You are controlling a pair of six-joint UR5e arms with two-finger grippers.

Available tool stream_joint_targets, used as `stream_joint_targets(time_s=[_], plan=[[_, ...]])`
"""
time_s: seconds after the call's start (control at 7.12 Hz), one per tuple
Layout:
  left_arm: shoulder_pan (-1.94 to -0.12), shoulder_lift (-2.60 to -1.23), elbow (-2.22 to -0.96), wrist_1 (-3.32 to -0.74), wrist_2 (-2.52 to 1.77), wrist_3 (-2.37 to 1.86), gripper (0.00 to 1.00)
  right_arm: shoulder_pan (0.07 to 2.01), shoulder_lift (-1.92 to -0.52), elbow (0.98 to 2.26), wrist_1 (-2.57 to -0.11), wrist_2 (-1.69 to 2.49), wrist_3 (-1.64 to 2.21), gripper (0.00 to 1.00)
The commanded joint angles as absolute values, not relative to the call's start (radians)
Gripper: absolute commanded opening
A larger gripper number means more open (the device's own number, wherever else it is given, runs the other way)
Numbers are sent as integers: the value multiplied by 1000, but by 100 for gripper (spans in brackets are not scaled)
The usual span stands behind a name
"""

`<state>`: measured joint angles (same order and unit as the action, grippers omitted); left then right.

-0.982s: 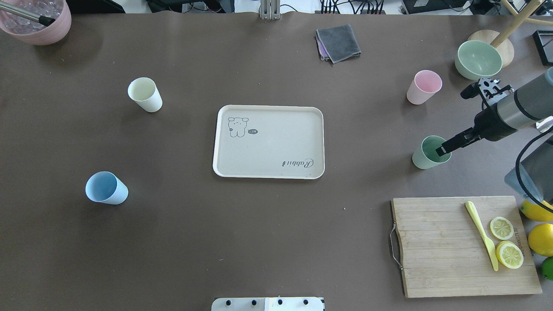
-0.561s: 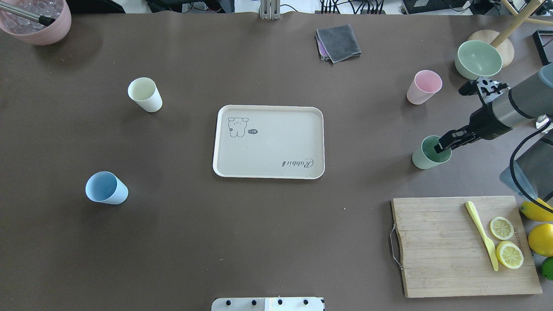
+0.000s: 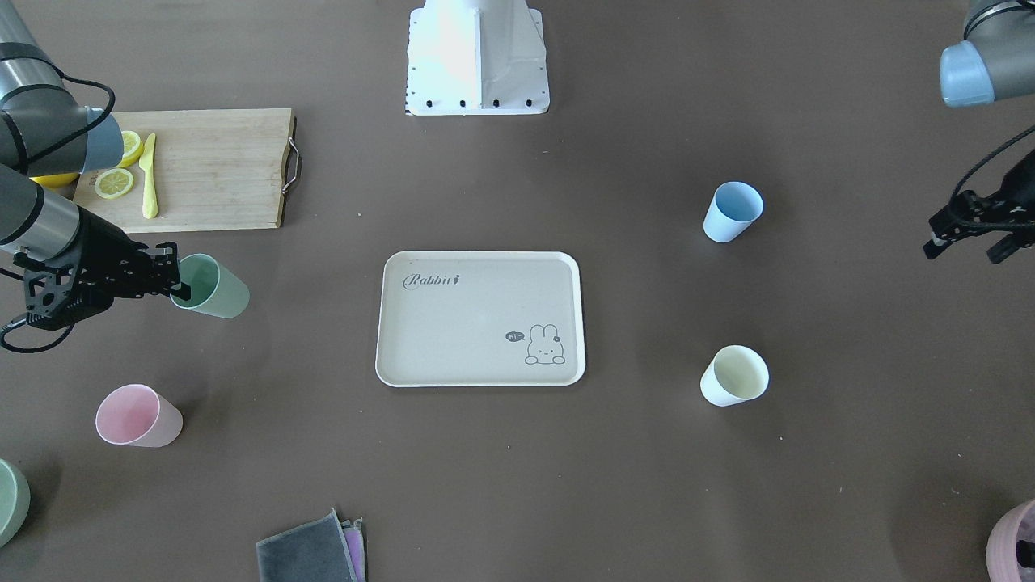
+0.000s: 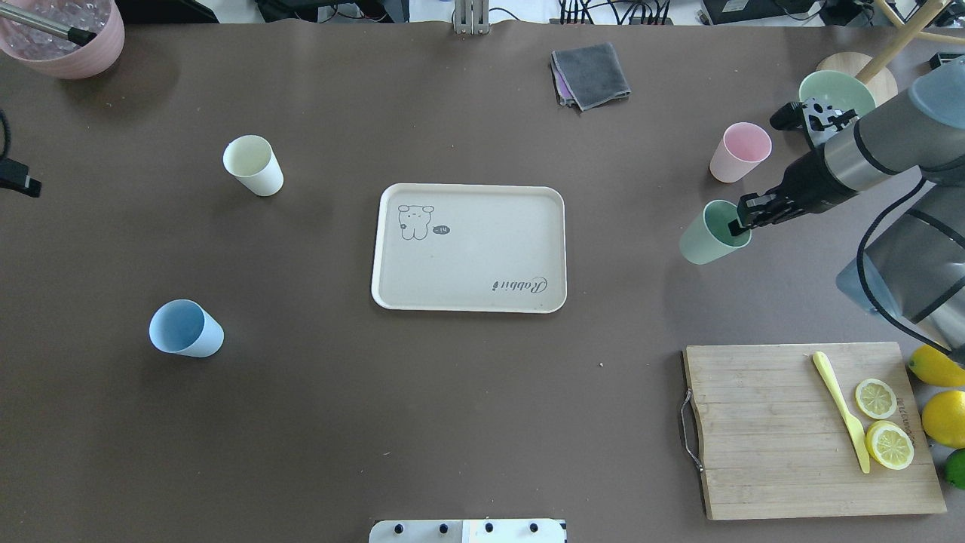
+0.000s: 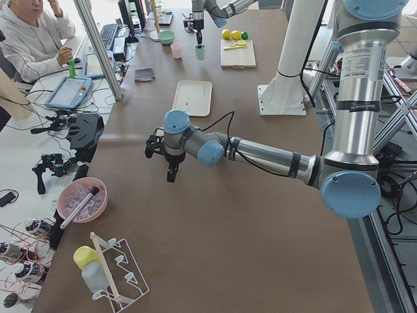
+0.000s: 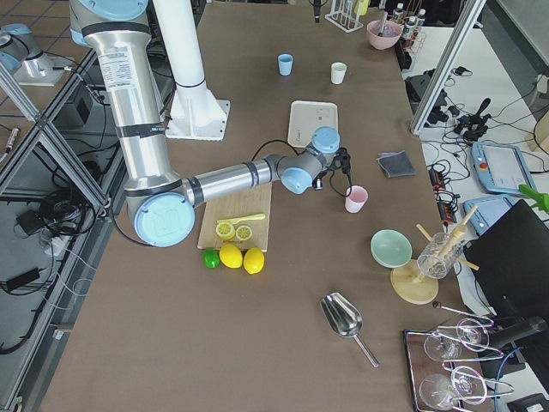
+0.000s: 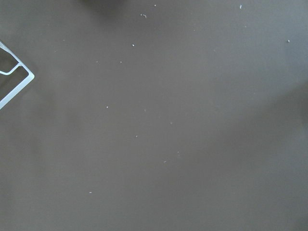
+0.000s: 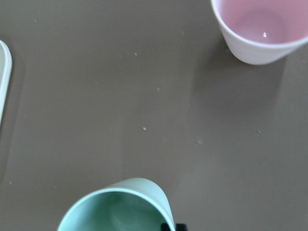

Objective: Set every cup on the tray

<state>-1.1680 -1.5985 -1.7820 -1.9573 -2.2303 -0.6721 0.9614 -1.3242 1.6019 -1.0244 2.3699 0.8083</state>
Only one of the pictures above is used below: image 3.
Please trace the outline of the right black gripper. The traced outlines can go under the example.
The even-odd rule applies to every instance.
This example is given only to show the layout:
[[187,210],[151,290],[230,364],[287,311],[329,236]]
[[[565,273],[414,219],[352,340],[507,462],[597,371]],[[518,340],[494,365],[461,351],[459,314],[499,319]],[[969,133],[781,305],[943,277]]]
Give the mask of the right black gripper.
[[26,322],[47,331],[103,313],[116,298],[193,299],[191,286],[181,283],[176,243],[145,246],[92,213],[80,214],[73,242],[64,251],[45,260],[18,251],[14,266],[23,268]]

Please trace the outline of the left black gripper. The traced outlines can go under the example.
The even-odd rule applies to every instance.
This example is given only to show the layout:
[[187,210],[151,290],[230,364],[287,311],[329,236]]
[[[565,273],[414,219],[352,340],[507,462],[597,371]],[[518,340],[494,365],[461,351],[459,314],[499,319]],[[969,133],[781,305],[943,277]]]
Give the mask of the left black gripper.
[[986,255],[990,264],[999,264],[1021,248],[1034,244],[1033,233],[1034,152],[1026,154],[1003,177],[999,190],[979,196],[972,190],[957,190],[948,203],[929,220],[931,239],[922,251],[935,260],[947,248],[968,237],[990,232],[1005,232]]

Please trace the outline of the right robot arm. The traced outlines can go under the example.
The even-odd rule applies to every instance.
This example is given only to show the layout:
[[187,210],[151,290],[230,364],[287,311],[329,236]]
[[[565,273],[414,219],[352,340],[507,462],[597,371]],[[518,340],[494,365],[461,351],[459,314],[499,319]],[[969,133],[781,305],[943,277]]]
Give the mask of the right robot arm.
[[1,244],[23,269],[25,309],[16,325],[58,331],[103,313],[117,298],[186,299],[177,248],[146,248],[119,227],[36,183],[41,175],[114,168],[123,143],[103,108],[82,106],[64,74],[2,3]]

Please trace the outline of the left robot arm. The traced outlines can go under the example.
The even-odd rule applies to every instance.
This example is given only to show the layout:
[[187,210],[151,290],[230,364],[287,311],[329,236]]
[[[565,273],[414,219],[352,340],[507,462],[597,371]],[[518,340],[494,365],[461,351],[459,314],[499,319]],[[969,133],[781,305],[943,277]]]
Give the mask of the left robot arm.
[[[1034,91],[1034,11],[1031,1],[972,1],[960,43],[944,49],[940,61],[942,99],[951,108],[992,104]],[[970,178],[1032,128],[1006,140],[957,181],[948,202],[929,219],[931,237],[923,251],[935,260],[947,248],[994,232],[1003,237],[986,255],[999,264],[1034,243],[1034,154],[1026,154],[999,188],[980,196],[965,188]]]

